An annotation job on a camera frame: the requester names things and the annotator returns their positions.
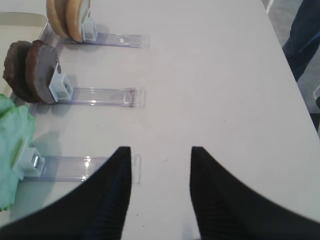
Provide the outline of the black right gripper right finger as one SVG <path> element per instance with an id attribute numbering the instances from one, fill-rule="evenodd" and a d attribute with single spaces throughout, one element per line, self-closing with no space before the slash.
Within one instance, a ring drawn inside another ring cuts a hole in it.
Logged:
<path id="1" fill-rule="evenodd" d="M 318 240 L 320 224 L 243 184 L 203 147 L 190 158 L 189 191 L 202 240 Z"/>

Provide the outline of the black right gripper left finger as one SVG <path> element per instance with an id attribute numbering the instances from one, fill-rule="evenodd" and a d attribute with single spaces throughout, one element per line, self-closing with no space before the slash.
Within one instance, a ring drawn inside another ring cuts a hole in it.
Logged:
<path id="1" fill-rule="evenodd" d="M 87 180 L 45 208 L 0 229 L 2 240 L 119 240 L 132 191 L 132 157 L 119 147 Z"/>

